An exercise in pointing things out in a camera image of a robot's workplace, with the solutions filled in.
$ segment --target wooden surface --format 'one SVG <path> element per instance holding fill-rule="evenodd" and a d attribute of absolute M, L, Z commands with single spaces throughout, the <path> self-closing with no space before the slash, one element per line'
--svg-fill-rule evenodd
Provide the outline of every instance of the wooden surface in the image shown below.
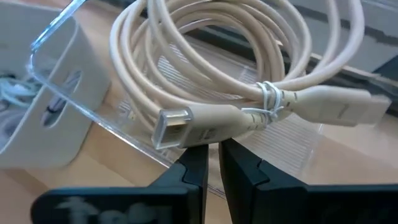
<path fill-rule="evenodd" d="M 25 0 L 31 4 L 64 7 L 69 0 Z M 76 17 L 99 59 L 113 80 L 116 75 L 108 54 L 108 34 L 119 10 L 90 1 Z M 105 103 L 115 105 L 121 87 L 114 82 Z M 376 129 L 325 127 L 311 163 L 300 178 L 306 182 L 365 183 L 398 182 L 394 161 L 398 144 L 395 118 L 386 116 Z M 2 223 L 30 223 L 32 201 L 48 189 L 65 186 L 145 186 L 164 167 L 93 124 L 76 159 L 66 167 L 47 170 L 0 171 L 0 217 Z M 230 223 L 226 201 L 208 194 L 206 223 Z"/>

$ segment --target usb cable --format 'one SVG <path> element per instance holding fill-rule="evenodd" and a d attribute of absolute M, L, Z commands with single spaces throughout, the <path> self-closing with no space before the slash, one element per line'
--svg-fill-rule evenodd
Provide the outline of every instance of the usb cable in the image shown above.
<path fill-rule="evenodd" d="M 325 0 L 330 24 L 328 47 L 308 74 L 305 69 L 312 37 L 304 18 L 288 0 L 272 2 L 287 13 L 288 21 L 260 0 L 138 0 L 118 16 L 109 41 L 111 58 L 131 98 L 134 116 L 143 131 L 153 133 L 156 149 L 222 141 L 262 130 L 291 113 L 310 122 L 342 126 L 375 123 L 385 113 L 391 103 L 385 96 L 318 86 L 338 73 L 361 45 L 364 15 L 360 0 L 345 1 L 351 12 L 351 30 L 340 52 L 338 8 L 335 0 Z M 144 8 L 148 19 L 142 22 Z M 246 84 L 218 70 L 183 36 L 210 25 L 234 27 L 247 38 L 256 56 L 258 83 Z M 181 61 L 170 44 L 189 63 Z M 289 71 L 285 71 L 280 48 L 291 60 Z M 193 83 L 241 98 L 210 100 L 179 88 L 157 68 L 161 55 Z"/>

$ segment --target white cable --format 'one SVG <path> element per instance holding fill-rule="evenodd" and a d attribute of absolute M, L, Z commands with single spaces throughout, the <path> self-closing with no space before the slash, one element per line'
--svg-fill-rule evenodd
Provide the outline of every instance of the white cable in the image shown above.
<path fill-rule="evenodd" d="M 195 108 L 190 110 L 192 113 L 195 111 L 202 113 L 203 110 L 200 107 L 210 110 L 213 107 L 208 107 L 209 105 L 214 105 L 214 108 L 231 109 L 230 107 L 216 107 L 215 105 L 255 104 L 258 108 L 244 109 L 244 112 L 257 111 L 262 115 L 266 114 L 267 118 L 270 119 L 276 118 L 278 112 L 282 110 L 289 110 L 313 122 L 352 126 L 358 121 L 363 121 L 359 118 L 342 120 L 342 117 L 347 118 L 347 116 L 345 116 L 346 114 L 340 116 L 339 113 L 315 114 L 316 117 L 314 118 L 307 116 L 312 114 L 307 110 L 311 110 L 311 112 L 313 110 L 319 111 L 318 109 L 322 107 L 322 103 L 320 103 L 322 99 L 309 97 L 318 102 L 317 105 L 314 105 L 308 103 L 306 99 L 297 97 L 305 96 L 308 98 L 307 93 L 317 95 L 318 91 L 335 93 L 338 97 L 331 100 L 339 102 L 347 101 L 347 99 L 352 100 L 351 97 L 347 98 L 339 94 L 342 92 L 351 96 L 355 95 L 360 99 L 367 99 L 368 102 L 382 102 L 380 103 L 382 105 L 380 111 L 382 111 L 387 101 L 371 99 L 368 93 L 362 91 L 340 91 L 339 88 L 332 87 L 313 89 L 316 92 L 310 89 L 304 91 L 338 73 L 353 58 L 364 37 L 364 15 L 361 1 L 346 1 L 351 9 L 351 30 L 344 49 L 338 54 L 341 32 L 340 17 L 335 0 L 325 1 L 328 7 L 331 35 L 325 57 L 308 75 L 305 75 L 305 69 L 312 52 L 312 38 L 304 18 L 288 0 L 273 0 L 272 2 L 287 13 L 289 21 L 260 0 L 138 0 L 132 3 L 115 20 L 109 46 L 111 58 L 121 83 L 131 97 L 131 106 L 135 117 L 145 127 L 143 131 L 148 133 L 155 131 L 156 133 L 155 121 L 162 108 L 189 107 Z M 141 22 L 140 13 L 145 7 L 147 8 L 148 19 Z M 259 85 L 260 88 L 254 84 L 245 84 L 218 70 L 198 54 L 183 36 L 190 30 L 210 25 L 233 26 L 247 38 L 256 56 L 258 79 L 261 83 L 272 82 L 271 85 L 270 83 L 265 84 L 271 88 L 270 90 L 266 90 L 266 86 L 262 84 Z M 277 40 L 282 43 L 282 48 L 291 59 L 290 70 L 286 75 Z M 170 43 L 181 51 L 189 63 L 181 61 L 170 48 Z M 242 98 L 238 100 L 210 100 L 182 90 L 167 80 L 157 68 L 157 62 L 161 55 L 193 83 L 209 90 L 239 95 Z M 306 110 L 303 110 L 300 105 L 307 105 Z M 207 116 L 212 116 L 212 111 L 207 111 Z M 231 119 L 238 118 L 249 121 L 246 116 L 241 117 L 237 113 L 235 117 L 231 116 Z M 237 125 L 247 129 L 258 128 L 252 127 L 252 123 L 245 125 L 239 123 Z M 230 134 L 229 138 L 235 137 L 234 134 L 237 133 Z"/>

